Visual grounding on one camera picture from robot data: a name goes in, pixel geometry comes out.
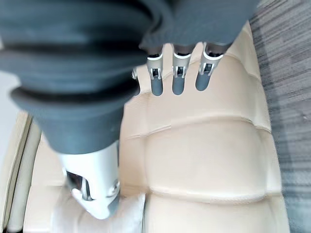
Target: white fabric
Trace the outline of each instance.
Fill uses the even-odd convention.
[[[121,128],[122,194],[148,194],[146,233],[289,233],[249,25],[203,92],[195,89],[201,52],[198,44],[180,96],[172,93],[170,45],[164,49],[160,97],[150,93],[146,66],[138,68],[141,94],[126,104]],[[42,140],[25,233],[51,231],[52,210],[63,182],[57,156]],[[97,227],[90,221],[90,232]]]
[[[113,217],[98,220],[63,188],[52,215],[52,233],[141,233],[145,194],[121,198]]]

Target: cream leather cushion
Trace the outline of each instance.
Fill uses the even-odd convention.
[[[146,67],[138,68],[141,94],[125,106],[121,129],[122,193],[148,193],[147,233],[288,233],[249,25],[203,92],[195,89],[201,52],[198,44],[180,96],[172,93],[170,45],[160,97],[150,94]],[[57,157],[41,140],[24,232],[49,232],[63,182]]]

